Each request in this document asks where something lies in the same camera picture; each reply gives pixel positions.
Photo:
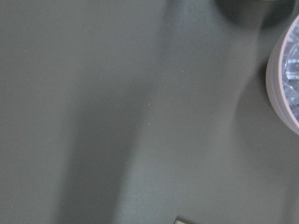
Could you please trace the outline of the pink bowl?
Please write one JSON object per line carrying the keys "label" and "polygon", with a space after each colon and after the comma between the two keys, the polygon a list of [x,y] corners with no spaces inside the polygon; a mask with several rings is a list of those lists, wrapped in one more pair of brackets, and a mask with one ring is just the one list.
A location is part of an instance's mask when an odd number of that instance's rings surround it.
{"label": "pink bowl", "polygon": [[296,16],[290,26],[277,40],[270,54],[265,75],[268,98],[275,113],[283,123],[296,134],[299,133],[299,122],[293,115],[285,97],[282,82],[282,64],[287,39],[298,22],[299,17]]}

